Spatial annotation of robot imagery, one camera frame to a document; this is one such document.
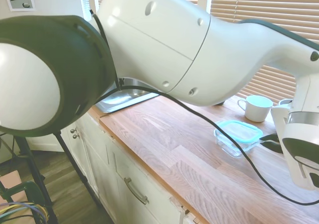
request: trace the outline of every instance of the black tripod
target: black tripod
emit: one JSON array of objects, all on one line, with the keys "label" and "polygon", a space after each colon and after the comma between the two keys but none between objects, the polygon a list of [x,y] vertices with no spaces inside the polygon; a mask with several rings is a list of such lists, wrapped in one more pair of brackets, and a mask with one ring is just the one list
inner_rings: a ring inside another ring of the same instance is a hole
[{"label": "black tripod", "polygon": [[[92,190],[91,186],[88,183],[88,179],[83,175],[82,171],[80,170],[79,166],[77,165],[77,163],[75,162],[70,150],[68,149],[68,147],[66,146],[63,138],[61,137],[61,132],[57,132],[54,134],[55,137],[57,138],[57,140],[59,141],[61,147],[63,148],[66,156],[68,157],[68,159],[70,160],[72,166],[74,167],[76,173],[79,175],[82,183],[84,184],[84,186],[86,187],[86,189],[88,190],[89,194],[91,195],[92,199],[94,200],[94,202],[96,203],[97,206],[101,206],[101,202],[100,200],[97,198],[97,196],[95,195],[94,191]],[[20,148],[20,152],[21,155],[23,155],[27,161],[27,164],[29,166],[30,172],[32,174],[32,177],[34,179],[34,182],[38,185],[39,189],[41,190],[43,197],[45,199],[45,205],[47,207],[47,211],[49,214],[49,221],[48,224],[58,224],[58,219],[56,214],[54,213],[54,210],[52,208],[52,200],[49,196],[48,190],[45,187],[44,184],[44,179],[45,177],[43,175],[41,175],[33,154],[30,150],[30,147],[26,141],[26,139],[24,137],[18,137],[15,136],[15,140],[17,145]]]}]

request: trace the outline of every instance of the black cable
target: black cable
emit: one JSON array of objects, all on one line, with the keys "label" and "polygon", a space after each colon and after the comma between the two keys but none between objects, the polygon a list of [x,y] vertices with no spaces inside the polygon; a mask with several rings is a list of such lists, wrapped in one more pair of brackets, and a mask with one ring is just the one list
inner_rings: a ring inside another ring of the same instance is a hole
[{"label": "black cable", "polygon": [[8,219],[6,219],[6,220],[0,221],[0,223],[4,223],[4,222],[10,221],[10,220],[17,219],[17,218],[26,218],[26,217],[32,218],[33,216],[32,216],[32,215],[21,215],[21,216],[17,216],[17,217],[13,217],[13,218],[8,218]]},{"label": "black cable", "polygon": [[12,157],[11,157],[11,161],[10,161],[10,164],[9,164],[9,173],[11,172],[11,168],[12,168],[12,165],[13,165],[13,158],[14,158],[14,136],[13,136],[13,141],[12,141]]},{"label": "black cable", "polygon": [[[175,102],[176,104],[180,105],[181,107],[183,107],[184,109],[186,109],[187,111],[191,112],[192,114],[202,118],[203,120],[207,121],[208,123],[210,123],[212,126],[214,126],[218,131],[220,131],[223,135],[225,135],[230,141],[232,141],[234,143],[234,145],[240,150],[240,152],[244,155],[244,157],[247,159],[247,161],[249,162],[249,164],[252,166],[252,168],[254,169],[254,171],[256,172],[256,174],[258,175],[258,177],[272,190],[274,191],[276,194],[278,194],[280,197],[292,202],[292,203],[295,203],[295,204],[298,204],[298,205],[301,205],[301,206],[311,206],[311,205],[315,205],[315,204],[318,204],[319,203],[319,200],[317,201],[314,201],[314,202],[311,202],[311,203],[300,203],[298,201],[295,201],[293,199],[290,199],[288,197],[286,197],[285,195],[281,194],[280,192],[278,192],[273,186],[271,186],[267,181],[266,179],[259,173],[258,169],[256,168],[256,166],[254,165],[253,161],[251,161],[251,159],[247,156],[247,154],[245,153],[245,151],[240,147],[240,145],[231,137],[229,136],[225,131],[223,131],[217,124],[215,124],[215,122],[211,121],[209,118],[207,118],[206,116],[192,110],[190,107],[188,107],[187,105],[183,104],[181,101],[177,100],[176,98],[168,95],[168,94],[165,94],[163,92],[160,92],[160,91],[157,91],[157,90],[154,90],[154,89],[151,89],[151,88],[146,88],[146,87],[142,87],[142,86],[122,86],[121,87],[121,90],[133,90],[133,89],[136,89],[136,90],[141,90],[141,91],[146,91],[146,92],[151,92],[151,93],[155,93],[155,94],[158,94],[158,95],[161,95],[161,96],[164,96],[168,99],[170,99],[171,101]],[[105,99],[107,96],[115,93],[116,91],[118,91],[119,89],[114,89],[110,92],[108,92],[107,94],[103,95],[101,98],[99,98],[98,102]]]},{"label": "black cable", "polygon": [[[110,49],[108,39],[106,38],[103,26],[102,26],[102,24],[101,24],[101,22],[99,20],[99,17],[96,14],[94,14],[92,10],[90,10],[90,13],[91,13],[92,17],[95,19],[96,24],[98,25],[98,28],[100,30],[100,33],[101,33],[101,36],[102,36],[103,40],[105,41],[105,43],[107,44],[108,48]],[[116,74],[116,71],[115,71],[115,85],[116,85],[116,87],[118,89],[121,89],[120,82],[119,82],[119,79],[118,79],[118,75]]]}]

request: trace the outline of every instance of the glass food container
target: glass food container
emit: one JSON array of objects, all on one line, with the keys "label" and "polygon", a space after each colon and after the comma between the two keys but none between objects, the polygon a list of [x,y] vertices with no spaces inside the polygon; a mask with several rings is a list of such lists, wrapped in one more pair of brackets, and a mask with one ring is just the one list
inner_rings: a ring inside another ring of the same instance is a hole
[{"label": "glass food container", "polygon": [[[259,138],[263,136],[263,132],[259,128],[245,122],[229,120],[220,121],[216,124],[229,134],[240,145],[245,153],[248,153],[256,146],[259,143]],[[230,156],[234,158],[243,156],[240,150],[220,131],[215,129],[214,135],[217,138],[217,144]]]}]

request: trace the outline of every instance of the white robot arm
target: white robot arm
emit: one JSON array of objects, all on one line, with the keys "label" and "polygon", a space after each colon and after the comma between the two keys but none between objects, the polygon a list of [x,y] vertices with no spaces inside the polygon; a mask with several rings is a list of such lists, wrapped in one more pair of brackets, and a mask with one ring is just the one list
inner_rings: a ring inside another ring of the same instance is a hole
[{"label": "white robot arm", "polygon": [[294,182],[319,187],[319,45],[269,23],[219,20],[185,0],[103,0],[98,17],[119,77],[193,105],[226,100],[264,64],[293,74],[292,105],[272,114]]},{"label": "white robot arm", "polygon": [[[115,71],[207,106],[236,94],[267,64],[297,79],[292,105],[272,114],[294,182],[319,187],[319,45],[262,21],[221,21],[186,0],[103,0],[97,16],[109,46],[95,20],[95,29],[76,17],[0,21],[0,130],[41,136],[64,128]],[[46,35],[29,41],[30,32],[14,29],[21,21]]]}]

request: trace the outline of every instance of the wall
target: wall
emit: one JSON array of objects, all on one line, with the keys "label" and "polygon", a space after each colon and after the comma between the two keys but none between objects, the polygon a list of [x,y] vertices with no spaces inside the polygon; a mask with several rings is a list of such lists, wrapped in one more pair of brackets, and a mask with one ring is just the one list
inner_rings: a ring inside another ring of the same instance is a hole
[{"label": "wall", "polygon": [[11,12],[6,0],[0,0],[0,19],[20,15],[78,15],[83,17],[81,0],[34,0],[36,11]]}]

